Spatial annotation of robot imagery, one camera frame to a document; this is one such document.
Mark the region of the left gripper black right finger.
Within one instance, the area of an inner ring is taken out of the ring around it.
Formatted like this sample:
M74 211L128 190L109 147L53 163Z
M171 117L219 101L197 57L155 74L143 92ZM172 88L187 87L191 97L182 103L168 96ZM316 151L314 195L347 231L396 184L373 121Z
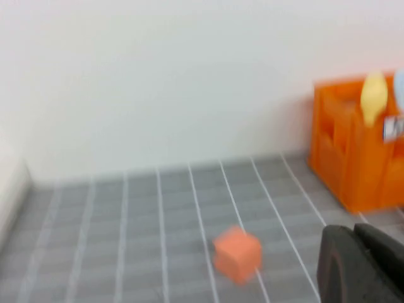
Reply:
M353 231L394 284L403 284L403 244L368 223L356 223Z

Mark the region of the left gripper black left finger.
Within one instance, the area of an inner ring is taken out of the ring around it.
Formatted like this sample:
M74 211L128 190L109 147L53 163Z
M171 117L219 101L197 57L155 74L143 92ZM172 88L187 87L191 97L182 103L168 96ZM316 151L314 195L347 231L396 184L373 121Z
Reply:
M354 228L342 225L322 231L317 282L321 302L403 302L403 284L394 284Z

